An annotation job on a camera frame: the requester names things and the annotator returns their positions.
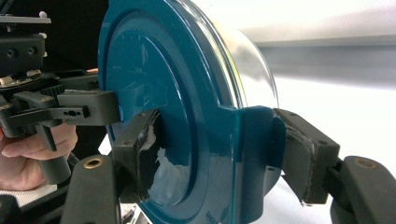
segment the hole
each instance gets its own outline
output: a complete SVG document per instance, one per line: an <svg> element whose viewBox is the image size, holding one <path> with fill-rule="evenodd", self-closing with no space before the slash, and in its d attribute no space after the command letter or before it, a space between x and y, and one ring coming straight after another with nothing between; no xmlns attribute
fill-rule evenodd
<svg viewBox="0 0 396 224"><path fill-rule="evenodd" d="M76 111L70 110L69 112L64 112L67 116L75 117L77 115Z"/></svg>
<svg viewBox="0 0 396 224"><path fill-rule="evenodd" d="M322 140L319 140L318 141L321 145L323 145L323 146L327 146L328 145L328 143L327 142L325 142L325 141L322 141Z"/></svg>
<svg viewBox="0 0 396 224"><path fill-rule="evenodd" d="M374 168L376 168L376 164L375 164L375 163L373 163L372 161L366 160L366 159L364 159L364 158L357 158L357 159L355 160L355 162L356 162L359 166L364 167L364 168L368 168L368 169L374 169Z"/></svg>
<svg viewBox="0 0 396 224"><path fill-rule="evenodd" d="M27 52L28 52L29 55L36 55L37 54L37 48L36 47L30 47L27 50Z"/></svg>
<svg viewBox="0 0 396 224"><path fill-rule="evenodd" d="M86 168L86 169L94 169L94 168L96 168L96 167L99 167L99 166L101 166L102 164L103 164L103 159L101 159L101 158L93 158L93 159L91 159L91 160L89 160L89 161L86 161L85 163L84 163L84 167Z"/></svg>
<svg viewBox="0 0 396 224"><path fill-rule="evenodd" d="M18 52L15 49L9 49L7 51L8 58L16 58L18 56Z"/></svg>

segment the black plastic bracket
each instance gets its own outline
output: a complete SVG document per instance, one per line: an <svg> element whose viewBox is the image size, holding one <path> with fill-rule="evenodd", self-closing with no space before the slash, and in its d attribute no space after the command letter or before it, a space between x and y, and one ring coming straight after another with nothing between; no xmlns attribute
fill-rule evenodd
<svg viewBox="0 0 396 224"><path fill-rule="evenodd" d="M149 198L155 172L159 167L160 113L153 109L134 117L112 146L115 164L125 173L122 203L139 203Z"/></svg>
<svg viewBox="0 0 396 224"><path fill-rule="evenodd" d="M337 163L340 146L299 115L274 110L287 128L283 177L301 202L326 203L329 193L323 179Z"/></svg>

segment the hand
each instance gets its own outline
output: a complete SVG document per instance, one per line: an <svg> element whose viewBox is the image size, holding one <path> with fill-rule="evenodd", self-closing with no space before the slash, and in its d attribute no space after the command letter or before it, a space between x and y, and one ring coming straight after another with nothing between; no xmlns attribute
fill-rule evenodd
<svg viewBox="0 0 396 224"><path fill-rule="evenodd" d="M68 156L78 140L76 126L63 123L51 128L57 151L44 148L40 136L34 134L24 139L6 138L0 130L0 189L35 189L45 179L37 160Z"/></svg>

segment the white surface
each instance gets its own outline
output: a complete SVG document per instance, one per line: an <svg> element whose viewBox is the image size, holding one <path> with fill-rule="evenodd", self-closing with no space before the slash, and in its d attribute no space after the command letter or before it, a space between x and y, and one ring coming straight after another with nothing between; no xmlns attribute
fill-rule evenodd
<svg viewBox="0 0 396 224"><path fill-rule="evenodd" d="M396 43L394 0L193 0L259 46Z"/></svg>
<svg viewBox="0 0 396 224"><path fill-rule="evenodd" d="M278 77L281 108L293 111L341 145L340 158L359 155L381 162L396 175L396 90L362 88ZM264 199L263 216L255 223L326 224L330 202L301 207L280 180Z"/></svg>

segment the finger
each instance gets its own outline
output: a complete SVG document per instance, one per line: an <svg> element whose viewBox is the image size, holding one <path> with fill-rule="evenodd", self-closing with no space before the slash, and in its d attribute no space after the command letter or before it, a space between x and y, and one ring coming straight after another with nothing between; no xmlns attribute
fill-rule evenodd
<svg viewBox="0 0 396 224"><path fill-rule="evenodd" d="M77 142L77 138L72 137L56 145L57 151L50 151L43 148L35 152L28 152L21 155L26 158L31 158L40 161L50 160L61 156L68 156L70 154L70 151L76 145L76 142Z"/></svg>
<svg viewBox="0 0 396 224"><path fill-rule="evenodd" d="M51 128L52 136L55 144L57 145L57 150L59 150L58 145L69 139L67 142L77 142L76 126L67 125L65 123ZM17 157L24 154L34 153L40 150L47 150L41 141L41 137L38 134L34 134L20 141L11 143L7 145L3 150L3 155L7 157Z"/></svg>

